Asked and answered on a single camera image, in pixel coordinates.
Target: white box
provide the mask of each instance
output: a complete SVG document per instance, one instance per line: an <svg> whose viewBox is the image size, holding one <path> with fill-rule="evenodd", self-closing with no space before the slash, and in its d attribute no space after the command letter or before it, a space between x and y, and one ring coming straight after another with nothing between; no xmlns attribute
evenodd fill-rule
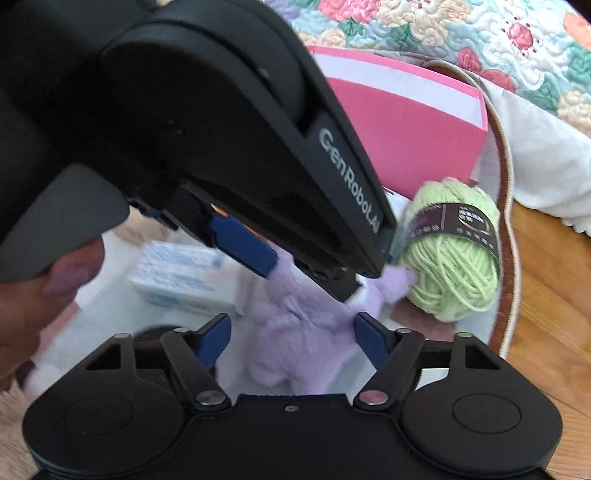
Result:
<svg viewBox="0 0 591 480"><path fill-rule="evenodd" d="M214 317L243 315L254 277L219 250L150 242L129 281L152 303Z"/></svg>

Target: lavender stuffed animal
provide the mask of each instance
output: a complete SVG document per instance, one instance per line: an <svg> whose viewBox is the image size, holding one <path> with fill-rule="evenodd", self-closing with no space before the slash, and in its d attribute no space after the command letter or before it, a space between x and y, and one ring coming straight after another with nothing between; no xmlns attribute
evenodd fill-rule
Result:
<svg viewBox="0 0 591 480"><path fill-rule="evenodd" d="M289 253L275 249L279 261L265 280L267 298L254 299L258 302L251 313L255 326L246 367L267 387L289 380L295 395L325 393L358 349L355 315L367 312L377 317L384 303L406 295L417 276L402 267L386 266L379 279L360 278L363 287L341 303L304 275Z"/></svg>

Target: green yarn ball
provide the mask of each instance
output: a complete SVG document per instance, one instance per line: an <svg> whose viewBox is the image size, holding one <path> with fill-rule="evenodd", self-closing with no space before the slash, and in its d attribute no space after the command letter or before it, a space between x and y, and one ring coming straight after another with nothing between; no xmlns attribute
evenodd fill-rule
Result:
<svg viewBox="0 0 591 480"><path fill-rule="evenodd" d="M425 183L408 206L406 218L441 202L479 208L498 231L500 213L495 202L482 189L451 178ZM441 322L456 322L471 312L489 310L496 302L499 275L495 258L466 238L447 233L418 238L410 243L399 264L418 275L407 298Z"/></svg>

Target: fabric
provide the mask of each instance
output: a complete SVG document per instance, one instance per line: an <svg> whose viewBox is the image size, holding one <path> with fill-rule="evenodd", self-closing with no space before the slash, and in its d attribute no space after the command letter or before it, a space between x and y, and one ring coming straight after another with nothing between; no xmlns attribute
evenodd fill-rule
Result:
<svg viewBox="0 0 591 480"><path fill-rule="evenodd" d="M299 272L289 253L277 250L279 262L265 281L267 298L251 300L254 329L246 367L266 387L288 381L294 395L324 394L359 351L355 315L367 312L377 318L384 303L403 298L417 276L388 266L381 278L367 279L361 292L341 303Z"/></svg>
<svg viewBox="0 0 591 480"><path fill-rule="evenodd" d="M266 0L307 45L454 63L591 134L590 25L563 0Z"/></svg>
<svg viewBox="0 0 591 480"><path fill-rule="evenodd" d="M474 75L492 101L511 146L515 199L591 236L591 139Z"/></svg>

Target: pink box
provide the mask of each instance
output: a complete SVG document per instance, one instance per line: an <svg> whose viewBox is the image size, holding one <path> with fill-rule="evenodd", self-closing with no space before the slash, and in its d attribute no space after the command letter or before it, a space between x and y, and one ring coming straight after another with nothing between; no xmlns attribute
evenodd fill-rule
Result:
<svg viewBox="0 0 591 480"><path fill-rule="evenodd" d="M383 186L412 199L427 180L468 181L488 130L481 90L371 53L309 51Z"/></svg>

